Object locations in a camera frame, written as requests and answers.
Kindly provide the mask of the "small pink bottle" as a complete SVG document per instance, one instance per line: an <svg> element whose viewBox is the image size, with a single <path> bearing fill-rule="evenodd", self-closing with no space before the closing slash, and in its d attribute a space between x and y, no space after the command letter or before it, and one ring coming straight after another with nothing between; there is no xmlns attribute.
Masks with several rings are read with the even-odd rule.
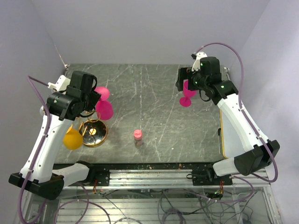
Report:
<svg viewBox="0 0 299 224"><path fill-rule="evenodd" d="M142 131L137 129L133 132L134 142L136 146L141 146L143 144Z"/></svg>

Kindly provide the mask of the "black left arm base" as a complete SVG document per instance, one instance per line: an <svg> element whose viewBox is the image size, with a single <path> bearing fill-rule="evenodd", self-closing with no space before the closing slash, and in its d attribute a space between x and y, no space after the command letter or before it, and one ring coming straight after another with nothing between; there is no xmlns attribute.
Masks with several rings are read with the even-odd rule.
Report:
<svg viewBox="0 0 299 224"><path fill-rule="evenodd" d="M108 186L110 181L110 172L106 167L101 165L91 164L87 177L82 181L84 185L88 186Z"/></svg>

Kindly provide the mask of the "yellow wine glass front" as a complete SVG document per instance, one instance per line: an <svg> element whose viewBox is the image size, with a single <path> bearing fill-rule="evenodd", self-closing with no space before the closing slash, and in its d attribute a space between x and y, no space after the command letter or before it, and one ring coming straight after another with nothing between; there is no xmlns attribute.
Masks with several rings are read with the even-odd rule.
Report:
<svg viewBox="0 0 299 224"><path fill-rule="evenodd" d="M83 144L83 137L77 129L70 126L63 138L63 144L69 150L76 150Z"/></svg>

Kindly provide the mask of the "white board yellow rim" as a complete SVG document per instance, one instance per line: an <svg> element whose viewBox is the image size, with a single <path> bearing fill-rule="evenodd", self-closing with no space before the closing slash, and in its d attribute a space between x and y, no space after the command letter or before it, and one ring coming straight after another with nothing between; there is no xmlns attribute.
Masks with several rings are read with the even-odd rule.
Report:
<svg viewBox="0 0 299 224"><path fill-rule="evenodd" d="M220 110L220 119L222 154L226 159L228 159L230 157L229 120L222 110Z"/></svg>

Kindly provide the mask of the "yellow wine glass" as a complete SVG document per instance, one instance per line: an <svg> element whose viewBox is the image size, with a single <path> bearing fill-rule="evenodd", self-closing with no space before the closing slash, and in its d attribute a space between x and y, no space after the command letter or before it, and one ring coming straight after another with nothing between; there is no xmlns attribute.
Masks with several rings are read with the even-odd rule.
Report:
<svg viewBox="0 0 299 224"><path fill-rule="evenodd" d="M78 120L78 128L79 128L79 129L80 129L80 127L82 126L83 123L84 123L84 122L83 122L82 118L80 117L79 120Z"/></svg>
<svg viewBox="0 0 299 224"><path fill-rule="evenodd" d="M77 129L70 126L63 138L63 144L69 150L76 150L83 144L83 137Z"/></svg>

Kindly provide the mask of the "yellow wine glass rear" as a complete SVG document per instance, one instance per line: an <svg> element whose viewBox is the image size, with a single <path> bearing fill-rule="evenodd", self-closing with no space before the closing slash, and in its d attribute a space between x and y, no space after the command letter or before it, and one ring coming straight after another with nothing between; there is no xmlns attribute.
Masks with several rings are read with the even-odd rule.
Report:
<svg viewBox="0 0 299 224"><path fill-rule="evenodd" d="M80 127L82 126L83 123L84 123L84 122L83 122L82 118L80 117L79 120L78 120L78 128L79 128L79 129L80 129Z"/></svg>

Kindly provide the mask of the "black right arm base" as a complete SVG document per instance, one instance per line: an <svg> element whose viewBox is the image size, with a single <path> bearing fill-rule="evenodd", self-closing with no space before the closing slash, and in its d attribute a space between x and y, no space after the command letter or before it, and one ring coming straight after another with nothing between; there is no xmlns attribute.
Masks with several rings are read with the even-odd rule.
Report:
<svg viewBox="0 0 299 224"><path fill-rule="evenodd" d="M230 186L233 184L230 175L217 176L215 173L202 170L193 170L186 175L188 180L192 181L193 186Z"/></svg>

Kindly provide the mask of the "aluminium rail frame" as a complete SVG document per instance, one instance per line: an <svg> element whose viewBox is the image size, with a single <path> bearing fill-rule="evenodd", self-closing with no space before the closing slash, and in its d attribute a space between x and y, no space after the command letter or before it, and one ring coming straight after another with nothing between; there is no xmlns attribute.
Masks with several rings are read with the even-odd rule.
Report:
<svg viewBox="0 0 299 224"><path fill-rule="evenodd" d="M110 170L101 182L69 186L45 202L26 193L36 224L280 224L271 186L252 176L204 185L190 169Z"/></svg>

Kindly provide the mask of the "pink wine glass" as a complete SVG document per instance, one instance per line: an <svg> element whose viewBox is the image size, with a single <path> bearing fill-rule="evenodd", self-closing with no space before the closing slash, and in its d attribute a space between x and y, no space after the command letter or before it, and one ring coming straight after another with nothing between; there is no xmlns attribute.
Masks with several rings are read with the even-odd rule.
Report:
<svg viewBox="0 0 299 224"><path fill-rule="evenodd" d="M183 97L179 100L179 103L183 107L189 107L192 104L191 98L196 95L196 91L191 91L188 89L188 80L184 82L183 85Z"/></svg>
<svg viewBox="0 0 299 224"><path fill-rule="evenodd" d="M100 94L100 99L95 107L98 118L101 120L111 119L114 115L114 110L113 106L108 101L110 96L109 89L106 87L97 87L95 91Z"/></svg>

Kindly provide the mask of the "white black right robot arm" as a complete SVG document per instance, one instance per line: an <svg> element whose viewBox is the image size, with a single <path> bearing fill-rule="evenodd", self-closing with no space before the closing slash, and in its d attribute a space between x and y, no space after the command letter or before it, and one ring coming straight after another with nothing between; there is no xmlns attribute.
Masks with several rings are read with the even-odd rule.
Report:
<svg viewBox="0 0 299 224"><path fill-rule="evenodd" d="M248 176L272 164L272 158L280 149L277 140L270 140L256 125L242 101L239 91L230 80L223 80L220 62L204 52L192 54L191 67L178 70L178 91L204 92L208 100L219 108L228 124L223 133L225 159L215 162L207 171L207 181L215 185L222 176L241 174Z"/></svg>

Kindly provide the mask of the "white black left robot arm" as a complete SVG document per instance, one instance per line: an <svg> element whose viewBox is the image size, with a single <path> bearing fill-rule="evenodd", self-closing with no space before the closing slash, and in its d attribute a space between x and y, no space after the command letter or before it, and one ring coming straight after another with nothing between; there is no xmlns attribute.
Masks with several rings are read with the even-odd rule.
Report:
<svg viewBox="0 0 299 224"><path fill-rule="evenodd" d="M48 200L56 199L64 187L95 181L95 168L85 161L54 170L54 162L65 134L82 112L92 112L100 99L95 91L96 76L74 71L66 87L57 82L55 92L42 102L45 109L41 130L27 159L18 173L9 177L9 183Z"/></svg>

